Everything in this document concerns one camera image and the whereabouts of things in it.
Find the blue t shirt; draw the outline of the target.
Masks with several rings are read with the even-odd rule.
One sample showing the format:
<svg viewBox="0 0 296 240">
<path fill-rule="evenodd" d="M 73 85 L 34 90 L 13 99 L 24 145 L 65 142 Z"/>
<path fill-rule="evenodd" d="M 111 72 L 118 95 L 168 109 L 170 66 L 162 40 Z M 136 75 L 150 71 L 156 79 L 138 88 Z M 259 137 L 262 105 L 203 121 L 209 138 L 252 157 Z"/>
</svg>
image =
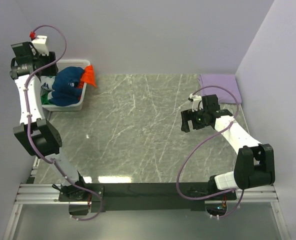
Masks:
<svg viewBox="0 0 296 240">
<path fill-rule="evenodd" d="M 55 99 L 69 98 L 73 96 L 78 98 L 82 90 L 79 89 L 80 79 L 84 69 L 81 67 L 67 67 L 57 73 L 56 76 L 41 76 L 41 89 L 48 92 L 48 99 L 50 103 L 55 103 Z"/>
</svg>

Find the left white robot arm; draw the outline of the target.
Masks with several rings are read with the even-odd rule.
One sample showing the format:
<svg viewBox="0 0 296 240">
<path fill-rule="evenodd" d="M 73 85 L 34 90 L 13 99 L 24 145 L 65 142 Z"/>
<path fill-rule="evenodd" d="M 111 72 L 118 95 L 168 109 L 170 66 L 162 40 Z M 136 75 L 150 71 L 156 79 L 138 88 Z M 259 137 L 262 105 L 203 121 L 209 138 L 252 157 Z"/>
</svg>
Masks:
<svg viewBox="0 0 296 240">
<path fill-rule="evenodd" d="M 10 63 L 20 100 L 19 125 L 13 134 L 31 156 L 46 162 L 61 177 L 57 190 L 76 201 L 84 200 L 88 188 L 80 173 L 69 163 L 62 151 L 58 130 L 46 119 L 41 102 L 41 79 L 44 73 L 57 73 L 58 59 L 54 52 L 43 56 L 32 42 L 12 44 L 15 57 Z"/>
</svg>

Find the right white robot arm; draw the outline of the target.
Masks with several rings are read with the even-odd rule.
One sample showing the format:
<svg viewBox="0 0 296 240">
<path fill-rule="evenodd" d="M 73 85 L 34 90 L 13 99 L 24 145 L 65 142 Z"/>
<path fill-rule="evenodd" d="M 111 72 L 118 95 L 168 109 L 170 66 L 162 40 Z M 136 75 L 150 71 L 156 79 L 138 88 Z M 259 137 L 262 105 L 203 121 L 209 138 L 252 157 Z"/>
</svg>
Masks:
<svg viewBox="0 0 296 240">
<path fill-rule="evenodd" d="M 221 109 L 218 97 L 190 94 L 192 107 L 181 112 L 181 130 L 185 133 L 212 127 L 220 133 L 237 154 L 233 171 L 214 175 L 208 181 L 207 193 L 218 200 L 230 189 L 251 189 L 275 182 L 274 150 L 250 136 L 227 109 Z"/>
</svg>

